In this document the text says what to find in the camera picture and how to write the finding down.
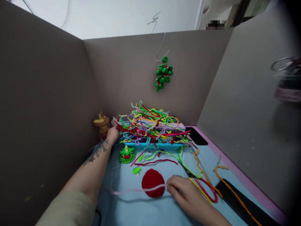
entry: light blue table surface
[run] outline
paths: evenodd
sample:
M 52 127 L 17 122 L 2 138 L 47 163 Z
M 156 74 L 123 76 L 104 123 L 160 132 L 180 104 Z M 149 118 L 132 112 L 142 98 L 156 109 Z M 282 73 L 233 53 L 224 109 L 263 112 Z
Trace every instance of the light blue table surface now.
M 124 147 L 123 144 L 115 145 L 115 150 L 111 156 L 105 178 L 100 189 L 99 201 L 97 209 L 101 212 L 101 225 L 110 226 L 154 226 L 154 225 L 200 225 L 193 219 L 188 217 L 181 208 L 177 205 L 170 194 L 165 191 L 163 197 L 154 199 L 148 197 L 145 192 L 130 192 L 121 196 L 111 195 L 107 188 L 112 188 L 114 191 L 125 191 L 127 189 L 142 189 L 141 182 L 145 172 L 149 169 L 155 169 L 162 174 L 165 182 L 174 174 L 187 177 L 182 166 L 176 165 L 173 162 L 158 162 L 155 165 L 141 166 L 141 172 L 139 175 L 134 175 L 130 167 L 131 164 L 121 164 L 119 161 L 119 152 Z M 200 159 L 202 166 L 205 169 L 207 176 L 214 186 L 217 185 L 219 179 L 213 172 L 218 157 L 207 146 L 198 146 Z M 195 174 L 198 174 L 199 170 L 197 162 L 193 156 L 192 148 L 183 148 L 183 160 Z M 142 150 L 136 150 L 136 157 L 142 152 Z M 172 156 L 161 153 L 157 159 L 171 159 L 175 160 Z M 267 210 L 256 200 L 256 198 L 239 182 L 230 170 L 219 169 L 219 175 L 222 178 L 227 179 L 233 184 L 241 193 L 263 209 L 266 213 Z M 208 194 L 213 197 L 211 190 L 204 186 Z M 218 203 L 213 204 L 233 226 L 247 225 L 223 200 L 219 198 Z M 93 226 L 99 225 L 99 215 L 95 213 Z

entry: pile of pipe cleaners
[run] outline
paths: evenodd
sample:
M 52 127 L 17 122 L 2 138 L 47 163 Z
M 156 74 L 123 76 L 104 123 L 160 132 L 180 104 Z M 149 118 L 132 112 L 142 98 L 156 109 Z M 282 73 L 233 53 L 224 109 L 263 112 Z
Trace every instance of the pile of pipe cleaners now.
M 120 116 L 115 123 L 120 130 L 120 143 L 153 143 L 155 148 L 161 143 L 192 144 L 185 126 L 176 117 L 163 110 L 147 109 L 142 101 L 133 106 L 130 115 Z

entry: finger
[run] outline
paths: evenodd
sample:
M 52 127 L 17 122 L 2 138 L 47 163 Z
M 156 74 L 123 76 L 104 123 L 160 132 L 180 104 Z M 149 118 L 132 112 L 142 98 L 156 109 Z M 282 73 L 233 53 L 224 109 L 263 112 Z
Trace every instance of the finger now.
M 183 191 L 185 185 L 187 184 L 188 179 L 181 177 L 179 175 L 173 175 L 171 178 L 169 178 L 166 182 L 167 185 L 172 185 L 176 187 L 177 189 Z
M 177 191 L 177 189 L 174 186 L 168 186 L 167 191 L 171 194 L 171 196 L 176 200 L 176 202 L 179 204 L 179 206 L 186 210 L 188 207 L 187 201 L 183 198 L 183 196 L 180 195 L 180 193 Z

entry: right hand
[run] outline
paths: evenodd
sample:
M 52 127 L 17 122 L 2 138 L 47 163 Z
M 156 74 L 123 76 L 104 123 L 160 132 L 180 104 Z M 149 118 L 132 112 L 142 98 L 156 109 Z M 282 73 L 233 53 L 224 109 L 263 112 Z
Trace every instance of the right hand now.
M 189 179 L 173 175 L 166 184 L 168 185 L 167 191 L 188 215 L 201 223 L 207 221 L 204 218 L 209 217 L 208 210 L 211 210 L 212 206 Z

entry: left hand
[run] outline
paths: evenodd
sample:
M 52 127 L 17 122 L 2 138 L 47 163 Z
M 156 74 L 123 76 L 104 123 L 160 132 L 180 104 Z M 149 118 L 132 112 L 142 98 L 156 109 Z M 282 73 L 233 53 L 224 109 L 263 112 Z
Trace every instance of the left hand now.
M 117 126 L 113 126 L 108 130 L 107 140 L 115 142 L 119 137 L 119 131 L 117 130 Z

